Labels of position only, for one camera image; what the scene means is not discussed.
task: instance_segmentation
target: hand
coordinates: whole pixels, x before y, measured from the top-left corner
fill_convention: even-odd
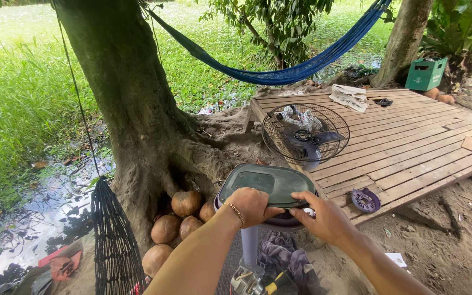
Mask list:
[[[321,240],[340,247],[347,243],[352,236],[359,233],[335,202],[322,200],[310,191],[292,193],[291,196],[295,199],[306,200],[311,205],[316,213],[315,219],[298,208],[290,209],[289,213]]]
[[[285,212],[283,208],[267,207],[268,201],[268,193],[250,187],[241,187],[227,198],[227,203],[233,204],[243,215],[244,228],[260,224],[267,218]]]

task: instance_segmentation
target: tree trunk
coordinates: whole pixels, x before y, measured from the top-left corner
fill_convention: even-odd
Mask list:
[[[272,22],[272,19],[270,18],[266,18],[265,19],[265,26],[267,29],[265,29],[267,31],[267,37],[269,38],[269,43],[267,45],[267,48],[269,49],[269,51],[271,52],[272,56],[274,57],[274,61],[276,62],[276,67],[278,70],[283,70],[285,68],[287,68],[285,66],[285,60],[283,59],[283,55],[281,53],[279,53],[279,50],[278,50],[278,54],[274,54],[274,50],[276,50],[276,46],[274,46],[274,34],[273,34],[273,30],[274,30],[274,24]]]
[[[393,81],[405,84],[409,66],[418,55],[432,6],[433,0],[402,0],[380,72],[371,81],[371,86],[381,87]]]
[[[112,189],[143,254],[152,243],[157,199],[179,191],[173,173],[215,178],[222,155],[210,158],[217,150],[203,144],[193,117],[176,107],[136,0],[58,0],[56,9],[107,123],[116,163]]]

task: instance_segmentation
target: tree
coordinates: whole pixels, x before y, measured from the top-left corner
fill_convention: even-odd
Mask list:
[[[448,57],[444,76],[451,89],[472,74],[472,1],[436,0],[421,51],[428,56]]]
[[[396,81],[405,84],[411,62],[418,55],[433,0],[402,0],[397,19],[389,36],[382,66],[371,86],[380,87]]]
[[[259,53],[271,56],[277,69],[284,69],[308,59],[303,37],[314,31],[316,12],[331,12],[334,0],[209,0],[210,11],[202,19],[212,19],[216,13],[243,35],[252,33],[251,43],[260,46]],[[254,27],[263,26],[263,33]]]
[[[116,163],[112,189],[143,253],[157,200],[179,191],[176,174],[215,179],[231,162],[176,107],[136,0],[56,0],[55,7],[107,123]]]

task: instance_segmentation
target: pond water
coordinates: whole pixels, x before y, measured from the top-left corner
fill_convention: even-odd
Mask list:
[[[100,174],[114,169],[110,154],[98,159]],[[18,282],[25,269],[86,235],[93,227],[90,199],[98,177],[91,157],[64,166],[50,162],[23,193],[23,201],[0,216],[0,285]]]

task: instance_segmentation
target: fan grill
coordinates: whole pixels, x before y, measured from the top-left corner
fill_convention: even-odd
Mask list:
[[[345,120],[326,107],[286,104],[267,114],[262,136],[267,147],[289,163],[301,166],[311,163],[309,166],[314,167],[343,151],[350,133]]]

